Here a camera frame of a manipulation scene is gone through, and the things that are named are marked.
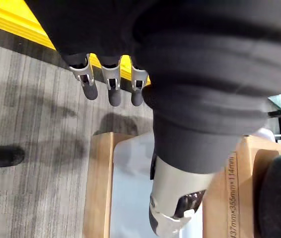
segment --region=silver metal tool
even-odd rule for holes
[[[132,97],[131,101],[134,106],[139,106],[143,102],[141,90],[147,84],[148,73],[144,69],[139,69],[132,62]]]
[[[159,237],[177,237],[200,206],[214,174],[194,174],[175,168],[158,156],[154,162],[149,221]]]
[[[69,68],[75,78],[81,83],[85,96],[90,100],[94,100],[97,98],[98,93],[89,57],[90,54],[87,54],[84,67],[69,66]]]
[[[113,107],[117,107],[121,103],[121,59],[114,67],[102,65],[102,73],[104,82],[107,85],[109,102]]]

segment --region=wooden block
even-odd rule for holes
[[[246,136],[229,158],[224,171],[212,180],[204,196],[204,238],[258,238],[254,197],[281,145]]]
[[[85,238],[110,236],[113,152],[117,143],[132,137],[113,132],[92,137],[83,221]]]

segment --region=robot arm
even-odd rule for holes
[[[153,109],[149,218],[160,236],[178,232],[241,136],[265,123],[267,97],[281,94],[281,0],[26,2],[87,98],[97,96],[89,53],[113,106],[121,55],[149,74],[147,87],[132,79]]]

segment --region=striped carpet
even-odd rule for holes
[[[91,136],[151,130],[145,104],[122,91],[113,108],[96,83],[88,101],[56,52],[0,30],[0,145],[26,151],[22,164],[0,168],[0,238],[82,237]]]

